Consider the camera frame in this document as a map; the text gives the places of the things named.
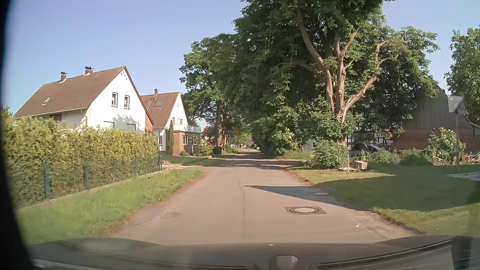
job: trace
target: brown tiled roof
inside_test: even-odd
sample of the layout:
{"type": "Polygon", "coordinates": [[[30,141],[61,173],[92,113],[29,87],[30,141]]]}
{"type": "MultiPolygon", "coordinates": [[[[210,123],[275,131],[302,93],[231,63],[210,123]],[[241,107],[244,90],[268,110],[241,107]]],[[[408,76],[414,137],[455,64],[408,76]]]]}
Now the brown tiled roof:
{"type": "Polygon", "coordinates": [[[124,69],[118,67],[44,84],[18,110],[15,117],[35,116],[66,110],[86,109],[124,69]],[[42,103],[50,98],[47,104],[42,103]]]}
{"type": "Polygon", "coordinates": [[[153,128],[165,128],[167,123],[169,123],[173,106],[179,94],[180,92],[158,94],[156,100],[154,99],[155,95],[140,96],[148,114],[153,119],[153,128]],[[162,101],[162,106],[155,107],[155,103],[159,100],[162,101]]]}

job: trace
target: drain cover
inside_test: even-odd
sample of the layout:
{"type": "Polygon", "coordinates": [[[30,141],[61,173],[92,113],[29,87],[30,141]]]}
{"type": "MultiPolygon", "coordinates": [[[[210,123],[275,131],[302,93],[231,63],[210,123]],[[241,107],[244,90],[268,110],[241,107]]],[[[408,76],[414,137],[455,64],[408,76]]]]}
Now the drain cover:
{"type": "Polygon", "coordinates": [[[323,209],[321,209],[318,206],[287,206],[285,207],[285,210],[289,214],[294,214],[294,215],[320,215],[320,214],[326,214],[323,209]]]}

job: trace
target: grass verge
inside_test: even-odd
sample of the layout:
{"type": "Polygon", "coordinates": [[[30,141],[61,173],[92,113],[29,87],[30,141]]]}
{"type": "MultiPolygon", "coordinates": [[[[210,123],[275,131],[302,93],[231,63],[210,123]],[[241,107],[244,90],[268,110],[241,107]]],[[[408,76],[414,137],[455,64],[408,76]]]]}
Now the grass verge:
{"type": "Polygon", "coordinates": [[[309,160],[312,152],[291,152],[283,156],[276,157],[277,160],[309,160]]]}
{"type": "MultiPolygon", "coordinates": [[[[375,171],[292,170],[340,199],[421,232],[480,236],[480,182],[446,176],[452,166],[369,163],[375,171]]],[[[480,165],[462,165],[478,172],[480,165]]]]}
{"type": "Polygon", "coordinates": [[[23,238],[28,244],[108,235],[120,228],[131,214],[164,201],[200,171],[173,170],[17,212],[23,238]]]}
{"type": "Polygon", "coordinates": [[[170,161],[170,163],[175,163],[175,164],[191,164],[194,162],[198,162],[201,160],[207,159],[206,157],[181,157],[181,156],[172,156],[169,154],[162,154],[162,160],[167,160],[170,161]]]}
{"type": "Polygon", "coordinates": [[[191,163],[190,165],[198,165],[198,166],[204,166],[204,167],[215,167],[215,166],[220,165],[220,163],[224,160],[225,159],[211,158],[211,159],[197,161],[195,163],[191,163]]]}

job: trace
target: windshield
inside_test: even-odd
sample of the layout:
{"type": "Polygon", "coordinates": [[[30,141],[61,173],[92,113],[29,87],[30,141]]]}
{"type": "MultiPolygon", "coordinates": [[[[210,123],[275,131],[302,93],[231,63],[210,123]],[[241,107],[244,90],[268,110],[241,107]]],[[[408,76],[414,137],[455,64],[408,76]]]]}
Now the windshield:
{"type": "Polygon", "coordinates": [[[1,125],[24,242],[480,236],[479,9],[14,1],[1,125]]]}

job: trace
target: white house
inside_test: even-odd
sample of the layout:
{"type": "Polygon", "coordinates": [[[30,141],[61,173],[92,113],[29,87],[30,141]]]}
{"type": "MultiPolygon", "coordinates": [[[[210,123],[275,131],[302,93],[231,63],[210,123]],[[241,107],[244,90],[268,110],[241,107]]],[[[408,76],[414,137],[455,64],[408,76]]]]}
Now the white house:
{"type": "Polygon", "coordinates": [[[159,94],[154,90],[153,95],[141,96],[148,114],[153,119],[153,133],[159,136],[159,149],[167,150],[168,129],[170,121],[173,123],[173,154],[178,155],[181,151],[192,154],[198,152],[198,143],[190,142],[189,137],[196,136],[200,141],[199,126],[189,125],[187,115],[183,107],[180,92],[159,94]]]}
{"type": "Polygon", "coordinates": [[[44,84],[15,114],[82,125],[151,132],[153,121],[143,105],[126,67],[93,72],[44,84]]]}

